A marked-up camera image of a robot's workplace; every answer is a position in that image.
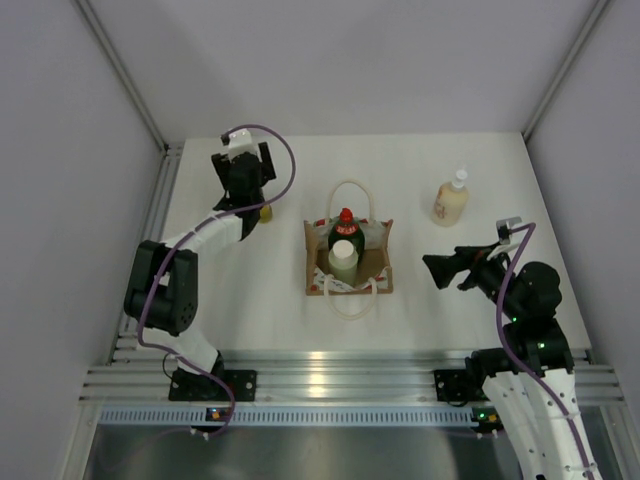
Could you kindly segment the small brown bottle red cap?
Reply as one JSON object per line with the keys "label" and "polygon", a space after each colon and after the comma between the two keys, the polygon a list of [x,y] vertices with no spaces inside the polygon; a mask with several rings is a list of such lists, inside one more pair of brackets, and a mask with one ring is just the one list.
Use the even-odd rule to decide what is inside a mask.
{"label": "small brown bottle red cap", "polygon": [[273,209],[271,205],[265,205],[260,209],[259,221],[263,224],[269,223],[273,219]]}

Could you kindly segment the cream pump lotion bottle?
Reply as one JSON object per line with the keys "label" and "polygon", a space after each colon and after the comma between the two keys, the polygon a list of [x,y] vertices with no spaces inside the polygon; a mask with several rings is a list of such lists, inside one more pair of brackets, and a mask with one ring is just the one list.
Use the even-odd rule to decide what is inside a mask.
{"label": "cream pump lotion bottle", "polygon": [[431,220],[439,226],[455,225],[469,200],[467,166],[459,166],[454,176],[438,189],[431,209]]}

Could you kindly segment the dark bottle red cap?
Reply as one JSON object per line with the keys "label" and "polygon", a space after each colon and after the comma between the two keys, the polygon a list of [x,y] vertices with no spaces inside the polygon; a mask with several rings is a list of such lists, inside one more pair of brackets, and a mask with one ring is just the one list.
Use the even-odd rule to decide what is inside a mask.
{"label": "dark bottle red cap", "polygon": [[333,224],[328,236],[328,249],[331,250],[340,240],[349,241],[358,255],[362,255],[365,248],[365,235],[349,208],[343,208]]}

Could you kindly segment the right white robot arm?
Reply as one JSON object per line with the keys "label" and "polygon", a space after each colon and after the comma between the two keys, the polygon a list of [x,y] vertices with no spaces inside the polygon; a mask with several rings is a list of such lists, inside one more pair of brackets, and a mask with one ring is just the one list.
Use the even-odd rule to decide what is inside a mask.
{"label": "right white robot arm", "polygon": [[557,271],[514,260],[498,245],[464,246],[422,258],[437,288],[459,273],[461,291],[479,289],[496,306],[500,347],[476,350],[461,379],[438,389],[456,406],[488,400],[525,479],[599,479],[576,396],[575,363],[555,318],[562,295]]}

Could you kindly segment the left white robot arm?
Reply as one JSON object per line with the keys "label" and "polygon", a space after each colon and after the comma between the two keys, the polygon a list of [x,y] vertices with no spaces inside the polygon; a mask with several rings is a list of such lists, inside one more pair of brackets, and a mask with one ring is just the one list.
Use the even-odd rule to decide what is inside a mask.
{"label": "left white robot arm", "polygon": [[276,178],[266,142],[230,144],[211,162],[222,198],[186,232],[139,244],[124,298],[125,313],[138,321],[138,344],[175,357],[178,370],[207,400],[224,392],[226,376],[221,353],[196,326],[199,263],[253,232],[266,205],[263,188]]}

